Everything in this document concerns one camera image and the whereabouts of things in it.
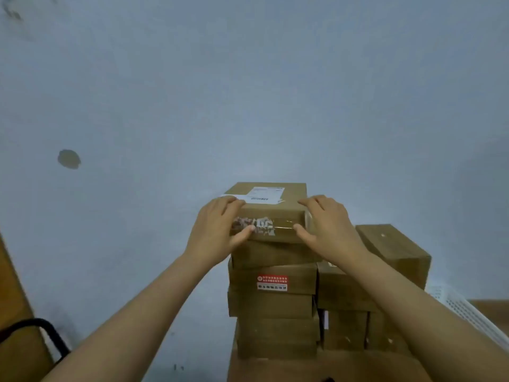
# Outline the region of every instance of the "forearm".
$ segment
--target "forearm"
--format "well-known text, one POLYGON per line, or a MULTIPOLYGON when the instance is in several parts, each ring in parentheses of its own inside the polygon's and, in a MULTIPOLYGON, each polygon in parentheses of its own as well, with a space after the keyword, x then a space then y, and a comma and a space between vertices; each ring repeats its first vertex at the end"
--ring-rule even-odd
POLYGON ((197 262, 189 254, 177 258, 44 382, 141 380, 182 304, 209 269, 207 263, 197 262))
POLYGON ((509 359, 500 347, 382 259, 365 250, 338 264, 391 318, 434 380, 507 380, 509 359))

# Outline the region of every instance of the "sticker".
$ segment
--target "sticker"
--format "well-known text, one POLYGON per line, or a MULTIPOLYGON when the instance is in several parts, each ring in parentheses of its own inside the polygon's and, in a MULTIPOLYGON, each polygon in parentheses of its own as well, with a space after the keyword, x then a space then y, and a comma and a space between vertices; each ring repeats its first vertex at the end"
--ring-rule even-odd
POLYGON ((284 200, 281 199, 284 187, 255 186, 248 194, 225 194, 243 199, 246 204, 277 205, 284 200))
POLYGON ((258 275, 257 288, 261 291, 288 291, 288 276, 258 275))
POLYGON ((266 236, 276 236, 276 232, 274 231, 274 223, 268 217, 263 218, 237 217, 233 220, 232 229, 242 230, 248 225, 255 226, 256 229, 253 233, 266 236))
POLYGON ((329 311, 323 312, 323 329, 329 329, 329 311))

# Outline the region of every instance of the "hand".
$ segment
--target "hand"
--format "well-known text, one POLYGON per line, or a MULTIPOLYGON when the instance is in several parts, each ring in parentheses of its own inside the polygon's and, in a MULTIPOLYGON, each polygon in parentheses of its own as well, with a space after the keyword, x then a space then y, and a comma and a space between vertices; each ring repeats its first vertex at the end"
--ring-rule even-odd
POLYGON ((210 267, 223 261, 233 249, 247 240, 255 228, 249 225, 230 237, 232 222, 245 203, 233 196, 225 196, 203 206, 191 230, 185 254, 204 260, 210 267))
POLYGON ((301 199, 299 204, 306 206, 313 216, 315 234, 299 224, 293 228, 302 241, 325 260, 344 268, 359 254, 367 252, 342 204, 325 196, 301 199))

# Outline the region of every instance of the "black cable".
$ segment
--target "black cable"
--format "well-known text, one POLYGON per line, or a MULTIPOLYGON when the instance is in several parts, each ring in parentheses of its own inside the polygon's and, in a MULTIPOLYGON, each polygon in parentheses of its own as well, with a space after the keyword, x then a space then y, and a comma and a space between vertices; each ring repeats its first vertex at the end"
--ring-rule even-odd
POLYGON ((59 362, 71 352, 67 345, 65 344, 65 342, 60 337, 60 335, 58 334, 58 332, 55 330, 55 327, 53 327, 53 325, 47 320, 41 318, 20 320, 19 322, 16 322, 13 325, 0 330, 0 343, 7 340, 7 338, 9 338, 9 336, 11 336, 16 330, 31 326, 41 327, 43 330, 46 331, 46 333, 49 336, 49 339, 51 339, 56 349, 62 356, 59 362))

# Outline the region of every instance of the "right hand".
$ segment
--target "right hand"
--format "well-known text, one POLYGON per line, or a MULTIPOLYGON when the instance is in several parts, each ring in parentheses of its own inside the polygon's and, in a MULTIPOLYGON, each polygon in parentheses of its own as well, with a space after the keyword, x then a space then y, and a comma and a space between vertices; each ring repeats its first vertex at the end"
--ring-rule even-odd
POLYGON ((313 216, 315 234, 299 224, 293 228, 302 241, 325 260, 344 269, 367 252, 342 204, 325 196, 300 199, 299 204, 306 206, 313 216))

